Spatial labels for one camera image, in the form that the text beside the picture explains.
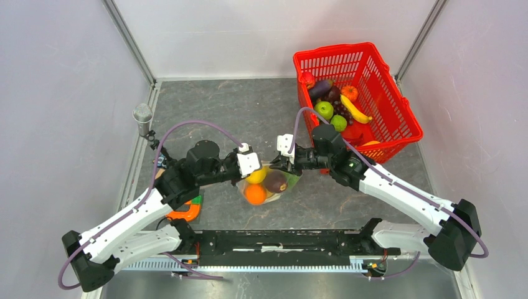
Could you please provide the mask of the orange tangerine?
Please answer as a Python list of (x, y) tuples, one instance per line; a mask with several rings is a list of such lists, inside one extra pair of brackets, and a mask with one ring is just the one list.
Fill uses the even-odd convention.
[(247, 184), (243, 195), (254, 206), (264, 204), (267, 199), (267, 191), (261, 184)]

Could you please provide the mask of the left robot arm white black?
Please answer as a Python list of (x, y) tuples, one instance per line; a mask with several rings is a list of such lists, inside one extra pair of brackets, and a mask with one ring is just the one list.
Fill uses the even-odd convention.
[(130, 205), (90, 230), (71, 230), (62, 236), (68, 255), (65, 265), (71, 266), (78, 279), (72, 288), (92, 292), (139, 260), (173, 250), (188, 254), (196, 238), (178, 228), (179, 220), (146, 235), (138, 237), (136, 233), (197, 197), (202, 186), (227, 181), (236, 184), (261, 166), (258, 154), (246, 143), (222, 159), (218, 144), (199, 141), (185, 158), (171, 162)]

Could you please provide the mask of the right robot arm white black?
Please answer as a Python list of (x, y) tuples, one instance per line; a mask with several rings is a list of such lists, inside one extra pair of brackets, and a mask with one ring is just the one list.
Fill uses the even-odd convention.
[(365, 253), (376, 254), (382, 248), (428, 252), (438, 264), (453, 271), (462, 270), (469, 258), (476, 257), (473, 249), (483, 242), (473, 203), (466, 199), (454, 203), (398, 178), (360, 154), (332, 125), (318, 125), (312, 134), (311, 148), (297, 145), (295, 135), (279, 135), (278, 156), (271, 168), (297, 176), (304, 170), (327, 169), (338, 184), (380, 199), (415, 221), (378, 221), (359, 238)]

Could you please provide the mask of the dark red plum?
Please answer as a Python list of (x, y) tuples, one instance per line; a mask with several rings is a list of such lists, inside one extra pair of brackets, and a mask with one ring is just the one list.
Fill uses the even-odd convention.
[(279, 194), (286, 190), (287, 177), (281, 171), (270, 171), (268, 172), (263, 185), (267, 191)]

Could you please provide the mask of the yellow lemon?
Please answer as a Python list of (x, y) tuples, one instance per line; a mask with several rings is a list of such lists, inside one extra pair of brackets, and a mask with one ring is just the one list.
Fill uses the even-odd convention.
[(269, 172), (269, 167), (264, 166), (262, 167), (262, 169), (258, 171), (254, 171), (247, 178), (245, 178), (245, 180), (249, 184), (260, 184), (265, 180), (268, 172)]

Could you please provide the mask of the clear dotted zip top bag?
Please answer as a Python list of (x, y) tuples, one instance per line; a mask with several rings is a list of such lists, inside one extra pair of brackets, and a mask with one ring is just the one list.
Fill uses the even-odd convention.
[(263, 161), (261, 170), (255, 171), (236, 184), (241, 196), (253, 206), (268, 204), (288, 195), (301, 178), (271, 169), (270, 165), (269, 162)]

